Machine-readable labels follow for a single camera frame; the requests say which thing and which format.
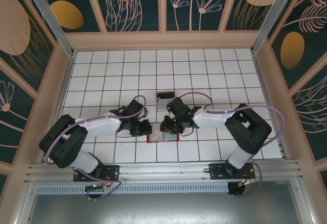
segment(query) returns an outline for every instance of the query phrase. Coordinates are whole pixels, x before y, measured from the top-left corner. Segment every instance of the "white tile floor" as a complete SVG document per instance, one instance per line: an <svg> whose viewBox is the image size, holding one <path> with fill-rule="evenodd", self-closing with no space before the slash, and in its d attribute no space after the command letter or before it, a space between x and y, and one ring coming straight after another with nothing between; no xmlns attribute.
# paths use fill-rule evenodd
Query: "white tile floor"
<svg viewBox="0 0 327 224"><path fill-rule="evenodd" d="M203 92L212 97L215 109L234 108L239 103L265 104L248 49L78 52L62 113L94 117L126 106L142 94L147 99L149 121L161 122L166 112L156 112L155 97L163 90L175 90L177 96ZM194 94L183 101L194 106L205 105L206 99ZM267 109L255 110L271 124ZM102 135L82 148L104 163L139 163L226 160L236 145L228 130L200 128L180 137L179 142L146 143L145 136ZM282 158L277 141L254 158Z"/></svg>

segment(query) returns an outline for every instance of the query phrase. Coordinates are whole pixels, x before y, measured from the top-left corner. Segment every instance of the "grid floor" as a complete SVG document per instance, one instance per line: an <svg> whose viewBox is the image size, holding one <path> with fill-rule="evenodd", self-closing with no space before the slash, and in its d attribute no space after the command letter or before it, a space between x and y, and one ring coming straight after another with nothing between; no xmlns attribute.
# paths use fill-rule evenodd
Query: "grid floor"
<svg viewBox="0 0 327 224"><path fill-rule="evenodd" d="M176 96L203 92L213 99L214 109L230 109L239 103L265 104L248 49L78 52L62 114L95 117L126 106L141 94L147 99L147 119L161 122L168 113L156 112L156 93L164 90L174 90ZM185 96L183 101L190 107L208 102L197 94ZM272 125L267 109L255 110ZM180 137L179 142L146 143L145 136L102 135L86 141L82 149L104 163L140 163L226 160L236 145L227 129L200 128ZM282 158L281 147L275 141L254 158Z"/></svg>

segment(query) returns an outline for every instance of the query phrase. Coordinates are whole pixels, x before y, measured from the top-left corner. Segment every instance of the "black bracket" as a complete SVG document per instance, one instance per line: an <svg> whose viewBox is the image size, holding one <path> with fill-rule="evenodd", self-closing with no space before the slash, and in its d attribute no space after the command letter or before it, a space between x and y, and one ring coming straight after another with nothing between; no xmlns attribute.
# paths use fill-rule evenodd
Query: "black bracket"
<svg viewBox="0 0 327 224"><path fill-rule="evenodd" d="M210 164L209 169L205 169L205 172L210 174L211 180L226 180L226 179L241 180L241 179L254 179L255 178L252 163L245 163L243 168L237 170L237 172L234 175L231 175L226 171L225 163Z"/></svg>
<svg viewBox="0 0 327 224"><path fill-rule="evenodd" d="M119 165L104 165L102 169L102 173L99 176L100 180L108 181L108 176L112 181L117 181L119 178ZM77 170L74 170L74 182L94 182L94 180L86 177L82 173Z"/></svg>

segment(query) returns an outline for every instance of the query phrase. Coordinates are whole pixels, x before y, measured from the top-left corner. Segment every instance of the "gray floor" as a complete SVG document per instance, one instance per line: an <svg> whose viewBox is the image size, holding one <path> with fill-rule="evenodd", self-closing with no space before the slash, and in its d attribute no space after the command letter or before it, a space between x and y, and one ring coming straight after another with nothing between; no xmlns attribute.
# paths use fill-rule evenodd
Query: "gray floor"
<svg viewBox="0 0 327 224"><path fill-rule="evenodd" d="M264 183L253 197L227 193L115 194L99 202L82 195L39 195L30 224L298 224L289 183Z"/></svg>

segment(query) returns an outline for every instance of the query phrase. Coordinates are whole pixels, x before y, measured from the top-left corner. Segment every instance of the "purple cable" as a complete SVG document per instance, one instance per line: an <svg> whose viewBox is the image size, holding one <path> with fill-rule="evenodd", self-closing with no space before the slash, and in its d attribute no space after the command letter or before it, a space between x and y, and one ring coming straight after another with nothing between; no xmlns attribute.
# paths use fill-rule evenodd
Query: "purple cable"
<svg viewBox="0 0 327 224"><path fill-rule="evenodd" d="M246 110L246 109L249 109L249 108L267 108L267 109L271 109L271 110L275 111L276 113L278 113L279 116L280 116L281 119L282 119L282 127L281 127L281 129L278 131L278 133L277 133L273 138L271 138L270 140L268 140L267 142L265 142L265 143L262 145L262 147L264 147L264 146L270 144L271 142L273 142L274 140L276 140L276 139L277 139L277 138L282 134L282 132L283 132L283 130L284 130L284 128L285 128L285 118L284 118L283 114L280 112L280 110L278 110L278 109L276 109L276 108L274 108L274 107L272 107L272 106L268 106L268 105L250 105L250 106L246 106L246 107L241 107L241 108L236 108L236 109L231 109L231 110L225 110L225 111L211 111L211 110L207 110L207 109L206 109L208 106L210 106L210 105L213 104L213 100L211 99L210 96L208 96L208 95L206 95L206 94L204 94L204 93L201 93L201 92L193 91L193 92L185 93L185 94L181 95L179 98L182 98L183 96L185 96L185 95L189 95L189 94L199 94L199 95L204 95L205 97L207 97L207 98L209 99L210 104L207 104L207 105L205 105L205 106L203 107L203 109L204 109L204 111L205 111L206 113L212 113L212 114L235 113L235 112L239 112L239 111ZM252 156L250 157L249 160L250 160L250 161L251 161L251 162L252 162L252 163L253 163L253 164L258 168L258 171L259 171L259 174L260 174L260 181L259 181L258 188L257 188L254 192L252 192L252 193L250 193L250 194L247 194L247 195L244 195L244 196L239 196L239 197L250 197L250 196L254 195L256 192L258 192L259 189L261 188L261 185L262 185L262 173L261 173L261 170L260 170L258 164L255 163L255 162L252 160L253 157L254 157L254 155L252 155Z"/></svg>
<svg viewBox="0 0 327 224"><path fill-rule="evenodd" d="M98 116L98 117L94 117L94 118L88 118L88 119L85 119L85 120L82 120L82 121L79 121L79 122L76 122L74 124L72 124L71 126L67 127L65 130L63 130L59 136L53 141L53 143L51 144L51 146L49 147L48 151L46 152L45 154L45 162L46 164L51 164L49 163L49 155L52 151L52 149L54 148L54 146L57 144L57 142L60 140L60 138L66 133L68 132L71 128L74 128L75 126L78 126L82 123L88 123L88 122L92 122L92 121L95 121L95 120L98 120L98 119L103 119L103 118L106 118L106 119L109 119L109 118L132 118L136 115L139 115L140 113L142 113L142 111L145 109L145 106L146 106L146 103L147 103L147 100L146 98L143 96L143 95L137 95L136 97L134 97L133 99L137 98L137 97L142 97L143 100L144 100L144 104L143 104L143 107L141 108L141 110L139 110L137 113L134 113L132 115L128 115L128 116L107 116L107 115L102 115L102 116ZM118 183L117 186L115 186L110 192L106 193L106 194L103 194L101 197L97 198L98 200L99 199L103 199L105 197L108 197L112 192L114 192L121 184L122 182L121 181L106 181L106 180L102 180L102 179L98 179L98 178L94 178L92 176L90 176L88 173L80 170L80 169L76 169L77 171L79 171L80 173L82 173L83 175L85 175L86 177L92 179L92 180L95 180L97 182L105 182L105 183ZM89 197L89 191L86 193L88 199L90 200L90 197Z"/></svg>

